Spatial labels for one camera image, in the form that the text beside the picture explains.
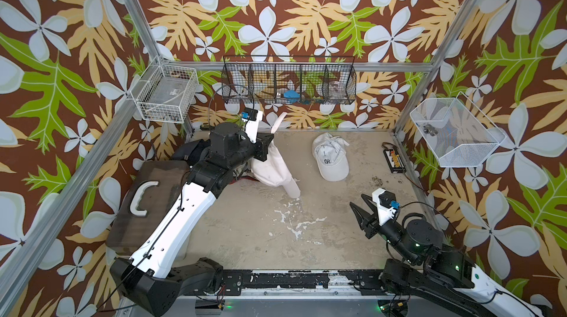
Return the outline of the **cream pink baseball cap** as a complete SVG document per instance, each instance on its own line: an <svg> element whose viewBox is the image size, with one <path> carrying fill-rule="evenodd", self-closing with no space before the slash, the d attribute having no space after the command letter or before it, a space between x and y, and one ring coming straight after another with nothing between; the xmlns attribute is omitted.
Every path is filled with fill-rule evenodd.
<svg viewBox="0 0 567 317"><path fill-rule="evenodd" d="M274 135L285 119L287 112L283 112L275 121L270 132ZM298 199L301 190L292 177L288 166L274 142L269 146L267 160L261 162L254 158L249 161L253 176L269 187L283 187L289 197Z"/></svg>

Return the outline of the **white baseball cap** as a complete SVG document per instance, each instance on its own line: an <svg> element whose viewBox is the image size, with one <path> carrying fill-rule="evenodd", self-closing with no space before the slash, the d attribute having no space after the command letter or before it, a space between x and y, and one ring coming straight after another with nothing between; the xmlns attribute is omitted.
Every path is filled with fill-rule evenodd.
<svg viewBox="0 0 567 317"><path fill-rule="evenodd" d="M323 179L338 182L349 174L347 147L349 143L330 133L319 135L312 143L313 156Z"/></svg>

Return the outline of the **black baseball cap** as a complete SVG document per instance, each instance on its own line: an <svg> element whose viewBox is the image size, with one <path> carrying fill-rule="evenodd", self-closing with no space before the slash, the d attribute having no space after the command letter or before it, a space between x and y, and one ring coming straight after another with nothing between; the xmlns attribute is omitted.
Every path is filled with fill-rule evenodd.
<svg viewBox="0 0 567 317"><path fill-rule="evenodd" d="M202 153L211 145L210 140L196 140L180 146L171 156L172 161L186 161L193 166L201 160Z"/></svg>

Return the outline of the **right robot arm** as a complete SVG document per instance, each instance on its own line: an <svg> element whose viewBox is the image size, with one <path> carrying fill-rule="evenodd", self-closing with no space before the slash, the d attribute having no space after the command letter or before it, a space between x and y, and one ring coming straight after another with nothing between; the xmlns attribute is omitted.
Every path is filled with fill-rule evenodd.
<svg viewBox="0 0 567 317"><path fill-rule="evenodd" d="M444 243L444 234L418 212L399 220L403 205L383 189L361 196L368 210L350 208L367 239L382 237L391 256L373 282L358 280L361 293L392 293L394 302L413 296L461 316L551 316L546 305L533 305L505 289L462 250Z"/></svg>

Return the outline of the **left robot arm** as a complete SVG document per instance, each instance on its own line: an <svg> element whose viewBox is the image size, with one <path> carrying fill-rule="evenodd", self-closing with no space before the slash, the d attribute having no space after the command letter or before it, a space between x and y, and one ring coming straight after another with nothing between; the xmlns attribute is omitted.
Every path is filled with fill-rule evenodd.
<svg viewBox="0 0 567 317"><path fill-rule="evenodd" d="M182 179L180 196L149 238L130 258L118 258L110 269L117 289L125 298L152 316L163 316L177 298L191 293L221 290L223 267L201 258L192 265L174 267L174 260L202 215L226 186L236 170L250 160L267 160L271 133L251 135L231 122L210 132L210 145Z"/></svg>

